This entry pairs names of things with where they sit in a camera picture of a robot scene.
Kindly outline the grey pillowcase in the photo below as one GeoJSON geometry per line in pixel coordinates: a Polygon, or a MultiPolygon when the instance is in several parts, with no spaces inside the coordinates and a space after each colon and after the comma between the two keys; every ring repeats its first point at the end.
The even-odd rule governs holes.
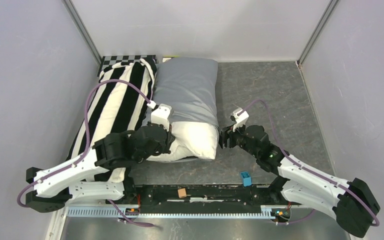
{"type": "Polygon", "coordinates": [[[216,83],[218,62],[174,57],[157,65],[152,99],[171,107],[169,121],[196,122],[218,127],[216,83]]]}

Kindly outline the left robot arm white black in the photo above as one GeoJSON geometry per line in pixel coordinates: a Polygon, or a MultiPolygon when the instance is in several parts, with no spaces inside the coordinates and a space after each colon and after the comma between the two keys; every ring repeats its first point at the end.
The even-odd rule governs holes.
{"type": "Polygon", "coordinates": [[[138,130],[110,133],[83,154],[55,167],[31,167],[26,170],[26,181],[33,190],[25,194],[24,207],[50,213],[78,202],[122,200],[131,204],[137,198],[132,179],[127,182],[87,182],[86,179],[118,168],[128,169],[151,156],[168,154],[174,140],[170,124],[150,122],[138,130]]]}

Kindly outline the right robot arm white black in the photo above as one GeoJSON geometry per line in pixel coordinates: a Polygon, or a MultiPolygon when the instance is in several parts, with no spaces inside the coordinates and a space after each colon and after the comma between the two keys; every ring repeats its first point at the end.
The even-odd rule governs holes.
{"type": "Polygon", "coordinates": [[[325,173],[273,144],[259,125],[224,127],[221,148],[239,147],[255,158],[256,164],[277,177],[270,185],[269,199],[310,207],[333,218],[347,233],[364,238],[370,227],[379,226],[380,205],[368,184],[325,173]]]}

